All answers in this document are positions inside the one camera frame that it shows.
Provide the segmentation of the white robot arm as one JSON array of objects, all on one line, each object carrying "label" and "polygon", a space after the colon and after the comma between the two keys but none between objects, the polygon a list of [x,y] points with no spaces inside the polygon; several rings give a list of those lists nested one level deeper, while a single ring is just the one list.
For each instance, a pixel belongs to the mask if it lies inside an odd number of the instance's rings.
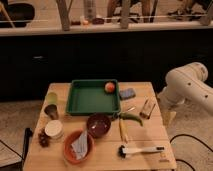
[{"label": "white robot arm", "polygon": [[182,105],[185,100],[197,103],[213,115],[213,88],[205,84],[207,78],[207,67],[200,62],[174,68],[166,74],[166,86],[157,95],[166,127],[176,116],[174,108]]}]

